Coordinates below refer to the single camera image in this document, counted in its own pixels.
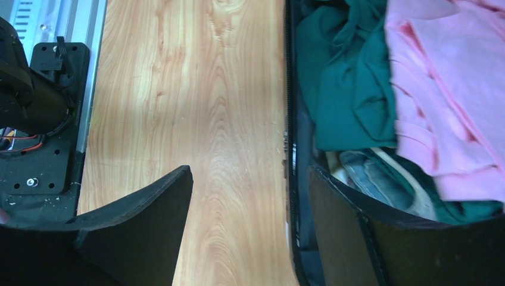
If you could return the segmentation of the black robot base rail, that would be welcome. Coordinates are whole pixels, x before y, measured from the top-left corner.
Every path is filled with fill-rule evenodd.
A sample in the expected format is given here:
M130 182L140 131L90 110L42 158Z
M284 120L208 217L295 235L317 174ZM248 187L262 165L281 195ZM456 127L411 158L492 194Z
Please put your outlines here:
M76 215L106 7L1 2L1 225Z

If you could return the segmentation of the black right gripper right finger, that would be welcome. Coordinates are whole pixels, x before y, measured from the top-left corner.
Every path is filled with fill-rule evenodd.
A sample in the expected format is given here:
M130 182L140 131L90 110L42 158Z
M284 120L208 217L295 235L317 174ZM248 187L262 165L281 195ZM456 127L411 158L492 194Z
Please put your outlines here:
M504 217L448 225L374 200L313 166L309 196L328 285L503 285Z

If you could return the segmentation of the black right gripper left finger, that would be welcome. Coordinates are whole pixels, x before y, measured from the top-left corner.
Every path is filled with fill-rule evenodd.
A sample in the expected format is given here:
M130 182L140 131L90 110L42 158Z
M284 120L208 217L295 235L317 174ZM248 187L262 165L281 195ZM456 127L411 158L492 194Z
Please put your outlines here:
M68 222L1 226L1 284L171 285L192 188L180 166Z

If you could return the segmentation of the black white space suitcase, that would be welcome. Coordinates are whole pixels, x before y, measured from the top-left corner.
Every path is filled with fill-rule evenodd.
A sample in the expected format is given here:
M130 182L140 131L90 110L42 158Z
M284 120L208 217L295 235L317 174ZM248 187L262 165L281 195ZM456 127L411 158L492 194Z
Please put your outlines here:
M285 132L287 155L285 174L288 179L290 246L298 282L301 285L328 285L325 281L311 208L309 171L311 167L317 166L329 172L322 157L314 152L313 124L303 103L297 76L295 28L302 17L300 2L287 1L285 51L288 123Z

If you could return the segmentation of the pink garment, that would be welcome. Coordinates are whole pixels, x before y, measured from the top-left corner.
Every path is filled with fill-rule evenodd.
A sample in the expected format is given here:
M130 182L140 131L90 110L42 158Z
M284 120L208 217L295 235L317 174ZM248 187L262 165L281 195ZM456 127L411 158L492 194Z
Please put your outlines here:
M389 1L397 154L446 201L504 200L504 2Z

